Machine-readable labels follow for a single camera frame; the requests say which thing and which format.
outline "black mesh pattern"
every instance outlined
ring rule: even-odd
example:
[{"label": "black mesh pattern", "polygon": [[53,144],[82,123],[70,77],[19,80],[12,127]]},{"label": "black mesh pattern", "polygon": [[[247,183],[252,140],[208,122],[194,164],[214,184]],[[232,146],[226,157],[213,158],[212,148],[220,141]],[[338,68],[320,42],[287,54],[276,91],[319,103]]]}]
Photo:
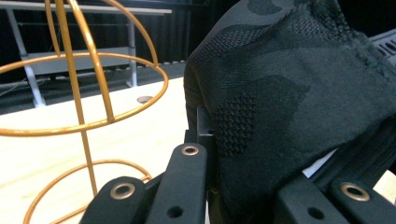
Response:
[{"label": "black mesh pattern", "polygon": [[199,64],[202,60],[221,57],[230,49],[240,48],[264,33],[268,26],[235,25],[219,32],[210,42],[191,55],[189,61]]},{"label": "black mesh pattern", "polygon": [[256,98],[241,94],[225,101],[213,114],[220,156],[232,157],[248,147],[254,130]]},{"label": "black mesh pattern", "polygon": [[330,33],[326,27],[311,16],[298,16],[295,18],[290,29],[295,34],[303,35],[308,38],[332,40],[336,39],[334,33]]},{"label": "black mesh pattern", "polygon": [[341,8],[334,1],[329,1],[327,5],[323,5],[321,1],[313,1],[309,7],[312,17],[321,22],[338,41],[346,43],[356,37],[356,31],[347,25]]}]

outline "metal grommet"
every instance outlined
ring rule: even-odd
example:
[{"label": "metal grommet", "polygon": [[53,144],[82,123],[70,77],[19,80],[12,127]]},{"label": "metal grommet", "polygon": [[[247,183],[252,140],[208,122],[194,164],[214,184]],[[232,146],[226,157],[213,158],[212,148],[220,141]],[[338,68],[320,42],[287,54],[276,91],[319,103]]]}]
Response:
[{"label": "metal grommet", "polygon": [[349,198],[359,201],[359,202],[368,202],[370,201],[370,195],[369,193],[357,186],[356,184],[352,183],[342,183],[341,184],[341,191],[348,196]]},{"label": "metal grommet", "polygon": [[198,152],[199,152],[198,147],[187,146],[181,149],[181,153],[183,153],[186,156],[194,156],[198,154]]},{"label": "metal grommet", "polygon": [[110,196],[115,200],[123,200],[134,194],[134,185],[130,183],[121,183],[110,191]]}]

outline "wooden surface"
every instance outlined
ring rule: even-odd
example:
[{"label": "wooden surface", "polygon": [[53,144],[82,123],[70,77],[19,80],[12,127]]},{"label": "wooden surface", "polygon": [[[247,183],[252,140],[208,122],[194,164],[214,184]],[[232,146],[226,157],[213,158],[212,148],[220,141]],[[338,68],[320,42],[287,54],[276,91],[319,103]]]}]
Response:
[{"label": "wooden surface", "polygon": [[[182,78],[170,81],[164,97],[146,111],[105,128],[88,131],[92,158],[123,159],[138,163],[152,176],[164,171],[172,150],[183,142],[187,129]],[[162,83],[115,91],[111,100],[115,114],[138,106],[137,97],[154,95]],[[83,99],[87,121],[106,115],[102,99]],[[77,122],[73,102],[0,116],[3,128],[49,128]],[[85,162],[78,133],[52,137],[17,138],[0,136],[0,223],[22,223],[37,193],[63,172]],[[121,175],[142,176],[122,165],[95,166],[98,188]],[[386,173],[375,189],[395,200],[396,177]],[[32,222],[50,223],[92,199],[88,171],[82,170],[60,182],[44,197]],[[65,223],[78,223],[80,216]]]}]

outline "wire frame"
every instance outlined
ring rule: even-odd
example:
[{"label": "wire frame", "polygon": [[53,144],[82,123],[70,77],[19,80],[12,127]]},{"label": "wire frame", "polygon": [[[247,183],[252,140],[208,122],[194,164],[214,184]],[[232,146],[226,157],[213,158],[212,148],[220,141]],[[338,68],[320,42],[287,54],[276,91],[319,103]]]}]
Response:
[{"label": "wire frame", "polygon": [[[76,107],[76,111],[77,111],[77,115],[78,115],[78,124],[72,125],[72,126],[66,126],[66,127],[59,127],[59,128],[33,129],[33,130],[0,128],[0,135],[15,136],[15,137],[35,137],[35,136],[50,136],[50,135],[67,134],[67,133],[80,133],[81,140],[82,140],[82,143],[84,146],[85,158],[86,158],[87,163],[82,164],[76,168],[73,168],[73,169],[63,173],[62,175],[60,175],[56,179],[54,179],[52,182],[50,182],[45,188],[43,188],[43,190],[41,190],[41,192],[36,196],[36,198],[34,199],[32,204],[30,205],[28,211],[26,212],[23,223],[30,222],[32,214],[33,214],[36,206],[38,205],[40,200],[45,196],[45,194],[52,187],[54,187],[62,179],[68,177],[69,175],[71,175],[81,169],[87,168],[89,171],[93,196],[95,196],[97,194],[96,179],[95,179],[94,171],[93,171],[94,165],[105,164],[105,163],[124,164],[127,166],[134,167],[135,169],[140,171],[144,175],[141,178],[143,181],[150,180],[151,175],[149,174],[149,172],[147,172],[143,167],[141,167],[137,164],[134,164],[132,162],[122,161],[122,160],[92,161],[87,131],[96,129],[96,128],[100,128],[100,127],[104,127],[109,124],[121,121],[123,119],[128,119],[129,117],[145,110],[146,108],[155,104],[163,96],[163,94],[166,92],[166,89],[168,87],[168,77],[167,77],[166,73],[158,65],[157,53],[155,51],[155,48],[152,44],[152,41],[151,41],[147,31],[145,30],[143,25],[139,22],[139,20],[130,11],[128,11],[128,9],[123,7],[120,3],[118,3],[115,0],[103,0],[103,2],[106,2],[109,5],[116,7],[130,21],[132,21],[134,23],[135,27],[140,31],[140,33],[145,38],[145,40],[148,44],[148,47],[149,47],[149,50],[151,53],[151,57],[152,57],[152,62],[135,57],[135,56],[131,56],[131,55],[97,52],[95,43],[92,38],[91,31],[88,27],[87,22],[85,21],[83,13],[81,12],[81,10],[78,6],[77,0],[67,0],[67,3],[70,6],[71,11],[73,12],[73,14],[77,20],[78,27],[82,33],[84,42],[88,49],[88,52],[73,53],[73,50],[71,47],[70,34],[69,34],[67,20],[66,20],[66,14],[65,14],[65,10],[64,10],[64,0],[54,0],[55,6],[56,6],[56,14],[58,17],[58,22],[60,23],[61,36],[62,36],[62,41],[63,41],[63,45],[64,45],[64,54],[61,54],[60,48],[59,48],[59,43],[56,38],[54,22],[52,19],[50,0],[44,0],[44,1],[45,1],[47,20],[48,20],[48,24],[49,24],[49,32],[51,35],[52,44],[54,46],[55,55],[34,58],[34,59],[30,59],[30,60],[24,60],[24,61],[10,63],[7,65],[1,66],[0,67],[0,75],[5,72],[23,67],[25,65],[50,62],[50,61],[56,61],[56,60],[66,60],[68,71],[69,71],[69,76],[70,76],[70,82],[71,82],[71,86],[72,86],[75,107]],[[101,92],[101,95],[103,98],[103,103],[105,106],[106,119],[101,119],[101,120],[88,122],[88,123],[85,122],[85,120],[84,120],[81,96],[80,96],[79,86],[78,86],[77,72],[76,72],[76,67],[74,64],[75,59],[82,58],[82,57],[90,57],[92,60],[93,69],[95,71],[96,78],[99,83],[100,92]],[[144,104],[142,104],[138,107],[135,107],[131,110],[128,110],[126,112],[123,112],[121,114],[114,115],[113,108],[111,105],[110,96],[109,96],[109,90],[108,90],[106,79],[105,79],[105,74],[104,74],[103,67],[102,67],[102,64],[100,61],[100,58],[104,58],[104,57],[120,58],[120,59],[126,59],[126,60],[130,60],[130,61],[136,61],[138,63],[142,63],[142,64],[145,64],[146,66],[151,67],[152,69],[154,69],[155,71],[157,71],[158,73],[160,73],[163,76],[162,88],[154,97],[152,97],[150,100],[146,101]],[[83,206],[83,207],[79,208],[78,210],[76,210],[75,212],[72,212],[71,214],[68,214],[64,217],[61,217],[61,218],[55,220],[53,223],[63,222],[65,220],[69,219],[70,217],[73,217],[73,216],[85,211],[87,206],[88,205]]]}]

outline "black cloth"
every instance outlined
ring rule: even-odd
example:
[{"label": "black cloth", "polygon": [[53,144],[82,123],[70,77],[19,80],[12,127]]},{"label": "black cloth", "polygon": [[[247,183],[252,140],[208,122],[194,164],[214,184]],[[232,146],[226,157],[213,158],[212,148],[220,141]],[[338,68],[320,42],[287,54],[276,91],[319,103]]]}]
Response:
[{"label": "black cloth", "polygon": [[276,189],[396,112],[395,68],[335,0],[240,1],[188,59],[184,88],[190,128],[199,105],[215,128],[209,210],[223,223],[270,220]]}]

